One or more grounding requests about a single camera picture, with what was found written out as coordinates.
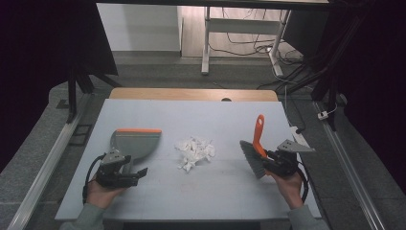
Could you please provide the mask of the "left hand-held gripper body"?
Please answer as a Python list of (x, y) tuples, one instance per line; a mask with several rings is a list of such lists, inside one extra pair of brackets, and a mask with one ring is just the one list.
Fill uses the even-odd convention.
[(124, 157), (119, 151), (113, 150), (101, 156), (101, 162), (96, 172), (96, 181), (108, 189), (129, 188), (138, 185), (138, 180), (130, 178), (131, 173), (123, 173), (121, 169)]

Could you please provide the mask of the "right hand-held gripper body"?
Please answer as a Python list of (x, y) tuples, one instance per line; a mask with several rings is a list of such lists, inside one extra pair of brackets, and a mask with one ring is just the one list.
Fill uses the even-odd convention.
[(273, 160), (267, 156), (272, 167), (272, 173), (280, 177), (293, 175), (298, 170), (298, 153), (314, 151), (315, 149), (313, 148), (300, 145), (290, 140), (283, 141), (277, 146), (277, 149), (274, 150), (278, 155), (277, 159)]

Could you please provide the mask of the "grey brush with orange handle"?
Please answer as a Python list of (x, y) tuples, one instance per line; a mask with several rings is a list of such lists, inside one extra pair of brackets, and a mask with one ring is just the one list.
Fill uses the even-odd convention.
[(239, 142), (242, 152), (257, 179), (261, 179), (266, 175), (262, 161), (267, 160), (267, 154), (260, 144), (263, 125), (264, 116), (260, 114), (255, 123), (253, 142), (249, 143), (243, 140)]

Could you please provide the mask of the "grey dustpan with orange edge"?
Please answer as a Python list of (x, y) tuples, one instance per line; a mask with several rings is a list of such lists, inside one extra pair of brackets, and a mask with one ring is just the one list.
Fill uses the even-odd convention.
[(130, 156), (123, 173), (131, 173), (133, 163), (152, 154), (158, 147), (162, 130), (157, 128), (118, 128), (110, 138), (111, 149)]

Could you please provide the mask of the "pile of white paper scraps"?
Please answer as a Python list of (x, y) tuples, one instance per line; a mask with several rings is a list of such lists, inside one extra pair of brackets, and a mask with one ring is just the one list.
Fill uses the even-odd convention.
[(182, 162), (178, 166), (188, 173), (201, 160), (211, 161), (215, 157), (215, 147), (211, 141), (190, 137), (180, 141), (174, 148), (182, 154)]

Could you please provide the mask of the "person's left hand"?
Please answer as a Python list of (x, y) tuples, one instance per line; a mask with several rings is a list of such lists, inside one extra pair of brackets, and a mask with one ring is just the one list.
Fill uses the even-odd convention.
[(88, 183), (86, 202), (101, 209), (107, 209), (114, 198), (123, 191), (125, 191), (125, 188), (104, 188), (95, 179), (92, 179)]

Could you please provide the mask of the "person's right hand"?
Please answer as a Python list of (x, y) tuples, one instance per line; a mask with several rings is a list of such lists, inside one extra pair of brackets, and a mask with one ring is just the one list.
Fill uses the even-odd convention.
[(304, 206), (301, 198), (302, 179), (297, 172), (288, 177), (280, 177), (269, 171), (265, 174), (275, 179), (281, 195), (291, 210)]

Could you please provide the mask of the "white power strip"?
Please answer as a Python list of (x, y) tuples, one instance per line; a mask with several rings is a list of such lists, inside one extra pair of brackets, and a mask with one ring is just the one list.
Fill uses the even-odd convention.
[(298, 144), (308, 147), (308, 143), (307, 143), (306, 139), (303, 137), (303, 135), (301, 133), (298, 133), (299, 129), (296, 126), (292, 126), (290, 128), (290, 130), (291, 130), (294, 140)]

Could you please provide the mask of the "black metal stand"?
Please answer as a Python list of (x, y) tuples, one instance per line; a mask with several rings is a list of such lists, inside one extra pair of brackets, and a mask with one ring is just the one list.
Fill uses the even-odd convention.
[(91, 76), (95, 76), (101, 81), (104, 81), (112, 87), (121, 87), (121, 85), (109, 78), (108, 74), (97, 70), (89, 64), (75, 63), (69, 70), (68, 74), (68, 105), (69, 114), (66, 123), (71, 124), (78, 117), (78, 105), (77, 105), (77, 89), (78, 85), (81, 92), (84, 94), (92, 94), (95, 86), (90, 80)]
[(303, 28), (305, 32), (321, 33), (322, 46), (311, 55), (304, 54), (301, 66), (310, 67), (312, 75), (287, 88), (289, 95), (313, 82), (317, 82), (310, 96), (313, 101), (321, 101), (328, 94), (326, 121), (333, 130), (335, 127), (336, 94), (339, 64), (344, 61), (343, 54), (349, 49), (359, 26), (371, 8), (374, 0), (327, 0), (324, 7), (303, 4), (290, 9), (288, 25), (296, 19), (295, 31)]

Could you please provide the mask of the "wooden table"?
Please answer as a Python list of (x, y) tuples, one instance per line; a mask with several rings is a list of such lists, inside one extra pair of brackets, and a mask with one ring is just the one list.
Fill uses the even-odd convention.
[(276, 102), (272, 90), (246, 89), (188, 89), (188, 88), (114, 88), (110, 99), (121, 100), (167, 100), (167, 101), (225, 101)]

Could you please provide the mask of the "black curtain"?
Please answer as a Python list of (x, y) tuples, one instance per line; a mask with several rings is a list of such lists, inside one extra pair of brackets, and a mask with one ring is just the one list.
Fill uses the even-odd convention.
[(361, 20), (337, 64), (312, 92), (348, 100), (345, 114), (406, 195), (406, 0), (332, 0), (336, 11), (293, 11), (283, 39), (313, 71), (327, 67), (354, 17)]
[(0, 172), (72, 74), (118, 73), (98, 0), (0, 0)]

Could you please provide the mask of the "aluminium floor rail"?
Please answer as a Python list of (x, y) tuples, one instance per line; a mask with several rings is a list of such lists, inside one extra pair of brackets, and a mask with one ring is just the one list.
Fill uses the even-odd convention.
[(333, 131), (327, 122), (322, 121), (322, 125), (370, 228), (372, 230), (388, 230), (370, 194), (354, 168), (338, 133)]
[(41, 166), (29, 191), (22, 200), (7, 230), (24, 230), (27, 226), (31, 216), (34, 213), (34, 209), (40, 200), (52, 174), (54, 173), (63, 152), (68, 146), (69, 140), (72, 137), (79, 120), (84, 113), (84, 109), (88, 105), (91, 98), (91, 94), (83, 94), (81, 96), (77, 108), (77, 114), (70, 123), (66, 123), (64, 125), (63, 129), (59, 133), (53, 147), (48, 153), (47, 158)]

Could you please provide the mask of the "white desk frame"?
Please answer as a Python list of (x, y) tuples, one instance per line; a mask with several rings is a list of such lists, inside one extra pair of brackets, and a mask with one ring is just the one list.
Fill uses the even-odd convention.
[(282, 77), (282, 69), (277, 59), (277, 52), (282, 40), (282, 35), (287, 25), (287, 20), (290, 14), (289, 10), (281, 10), (281, 18), (278, 21), (266, 21), (255, 19), (226, 19), (226, 18), (211, 18), (211, 8), (204, 8), (204, 46), (202, 54), (201, 74), (209, 74), (210, 63), (210, 33), (231, 33), (231, 34), (257, 34), (257, 35), (273, 35), (275, 42), (271, 48), (266, 50), (274, 73), (277, 77)]

